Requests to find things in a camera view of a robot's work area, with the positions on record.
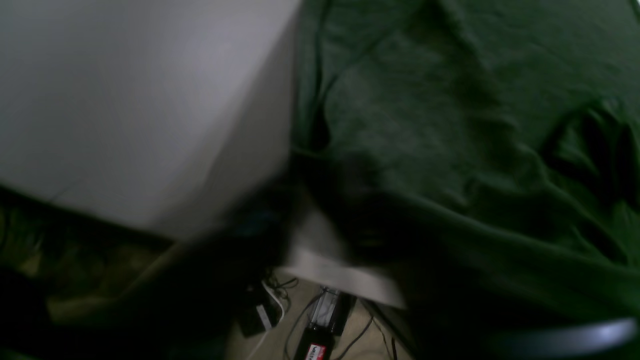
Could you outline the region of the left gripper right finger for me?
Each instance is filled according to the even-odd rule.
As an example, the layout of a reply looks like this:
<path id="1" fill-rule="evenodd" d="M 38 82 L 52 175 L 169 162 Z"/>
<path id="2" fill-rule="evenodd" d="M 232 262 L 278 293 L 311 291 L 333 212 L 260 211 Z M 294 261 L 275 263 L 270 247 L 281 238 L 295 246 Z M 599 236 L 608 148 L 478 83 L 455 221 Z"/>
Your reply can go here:
<path id="1" fill-rule="evenodd" d="M 639 273 L 313 166 L 310 193 L 354 255 L 391 272 L 419 359 L 637 360 Z"/>

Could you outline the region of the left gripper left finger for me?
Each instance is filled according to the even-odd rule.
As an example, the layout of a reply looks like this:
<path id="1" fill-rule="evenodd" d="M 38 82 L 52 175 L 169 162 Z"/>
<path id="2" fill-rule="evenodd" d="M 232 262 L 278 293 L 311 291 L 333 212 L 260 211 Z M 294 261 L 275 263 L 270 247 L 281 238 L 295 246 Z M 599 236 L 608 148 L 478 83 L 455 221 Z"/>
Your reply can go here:
<path id="1" fill-rule="evenodd" d="M 289 171 L 187 243 L 1 190 L 1 358 L 163 360 L 224 337 L 284 253 Z"/>

